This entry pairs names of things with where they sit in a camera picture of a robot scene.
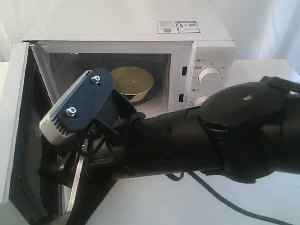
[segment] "yellow bowl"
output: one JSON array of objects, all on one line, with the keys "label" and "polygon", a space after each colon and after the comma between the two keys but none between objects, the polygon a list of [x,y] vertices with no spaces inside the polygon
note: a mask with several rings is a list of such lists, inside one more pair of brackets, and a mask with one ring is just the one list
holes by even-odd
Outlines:
[{"label": "yellow bowl", "polygon": [[116,90],[131,102],[143,99],[154,84],[151,73],[140,67],[120,67],[111,74]]}]

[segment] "white backdrop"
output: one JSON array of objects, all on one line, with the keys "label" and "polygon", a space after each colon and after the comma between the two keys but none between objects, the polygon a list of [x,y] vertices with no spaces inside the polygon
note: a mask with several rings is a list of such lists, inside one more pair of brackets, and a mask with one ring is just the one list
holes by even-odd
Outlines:
[{"label": "white backdrop", "polygon": [[[59,0],[0,0],[0,61]],[[236,59],[286,59],[300,72],[300,0],[209,0],[234,39]]]}]

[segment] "power knob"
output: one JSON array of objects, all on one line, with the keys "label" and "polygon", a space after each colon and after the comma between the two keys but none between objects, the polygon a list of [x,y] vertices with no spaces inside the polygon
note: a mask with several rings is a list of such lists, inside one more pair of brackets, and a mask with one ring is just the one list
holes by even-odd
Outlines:
[{"label": "power knob", "polygon": [[200,105],[202,105],[202,103],[205,102],[205,100],[208,99],[208,98],[209,98],[208,96],[201,96],[201,97],[197,98],[194,101],[194,106],[200,106]]},{"label": "power knob", "polygon": [[209,67],[202,70],[198,79],[201,90],[209,95],[214,94],[221,89],[222,77],[217,68]]}]

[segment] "black cable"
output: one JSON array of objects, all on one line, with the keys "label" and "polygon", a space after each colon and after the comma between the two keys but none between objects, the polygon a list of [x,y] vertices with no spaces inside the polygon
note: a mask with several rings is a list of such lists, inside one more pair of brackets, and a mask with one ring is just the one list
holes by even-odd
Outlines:
[{"label": "black cable", "polygon": [[195,174],[194,172],[188,172],[188,174],[194,178],[199,184],[201,184],[209,193],[211,193],[216,199],[218,199],[220,202],[224,203],[226,206],[228,206],[229,208],[254,219],[259,219],[262,221],[266,221],[269,223],[273,223],[273,224],[278,224],[278,225],[293,225],[290,224],[288,222],[279,220],[279,219],[275,219],[275,218],[271,218],[271,217],[266,217],[266,216],[262,216],[253,212],[249,212],[245,209],[240,208],[239,206],[233,204],[231,201],[225,199],[223,196],[221,196],[218,192],[216,192],[211,186],[209,186],[208,183],[206,183],[202,178],[200,178],[197,174]]}]

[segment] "microwave door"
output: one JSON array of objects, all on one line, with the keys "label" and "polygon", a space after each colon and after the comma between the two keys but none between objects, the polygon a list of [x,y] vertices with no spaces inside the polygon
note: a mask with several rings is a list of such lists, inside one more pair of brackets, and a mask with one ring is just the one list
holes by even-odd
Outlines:
[{"label": "microwave door", "polygon": [[61,186],[39,173],[41,166],[58,159],[39,131],[51,104],[28,43],[14,46],[4,85],[0,143],[8,152],[1,162],[8,162],[6,198],[29,224],[51,220],[62,212]]}]

